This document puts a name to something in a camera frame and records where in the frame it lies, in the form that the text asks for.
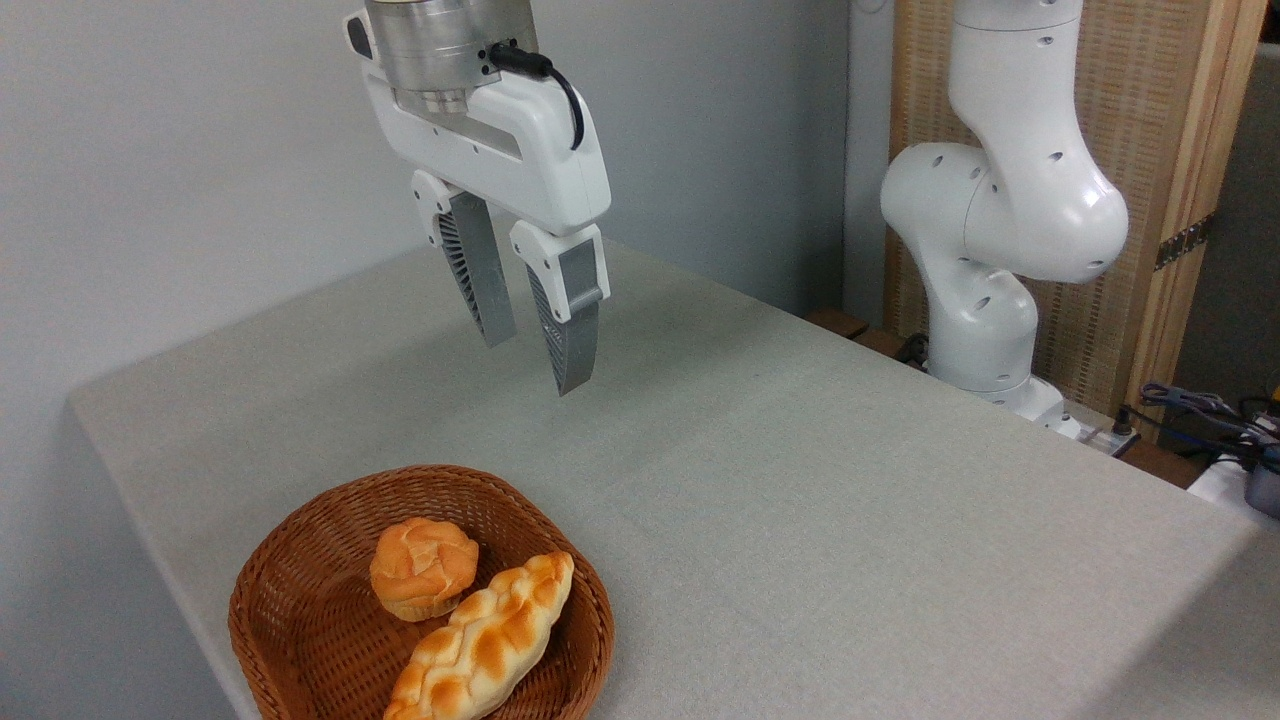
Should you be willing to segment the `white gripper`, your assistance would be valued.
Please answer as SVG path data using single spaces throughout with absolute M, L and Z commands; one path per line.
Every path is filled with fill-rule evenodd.
M 388 143 L 419 168 L 411 188 L 428 242 L 486 346 L 516 334 L 488 201 L 522 219 L 509 238 L 558 395 L 586 383 L 609 297 L 593 223 L 611 206 L 611 184 L 584 99 L 529 65 L 539 56 L 532 12 L 362 8 L 346 17 L 344 36 Z

